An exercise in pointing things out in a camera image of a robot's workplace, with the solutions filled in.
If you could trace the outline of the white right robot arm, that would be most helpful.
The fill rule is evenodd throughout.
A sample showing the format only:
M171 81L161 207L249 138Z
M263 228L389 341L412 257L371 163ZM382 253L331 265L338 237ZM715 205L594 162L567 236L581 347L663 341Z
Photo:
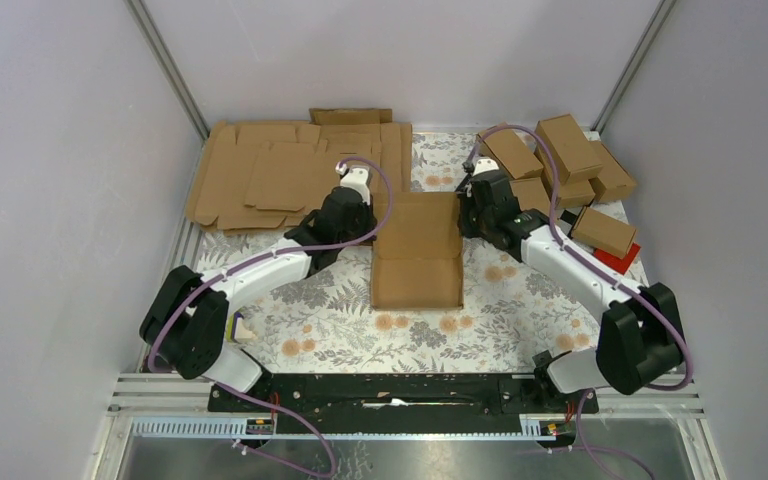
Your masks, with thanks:
M463 237L480 238L549 277L599 322L595 346L536 362L533 396L543 410L557 412L586 389L665 390L658 378L691 364L668 287L641 285L597 266L550 217L521 209L501 172L467 176L456 195Z

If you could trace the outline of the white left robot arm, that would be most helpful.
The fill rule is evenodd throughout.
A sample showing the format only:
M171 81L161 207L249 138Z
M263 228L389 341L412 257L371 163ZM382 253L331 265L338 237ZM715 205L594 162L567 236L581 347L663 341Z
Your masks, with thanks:
M186 265L171 270L139 329L150 348L147 367L156 372L166 365L187 380L209 379L231 388L245 410L261 409L271 387L261 364L226 339L229 315L328 268L344 248L371 239L376 226L368 189L338 186L300 225L239 264L203 273Z

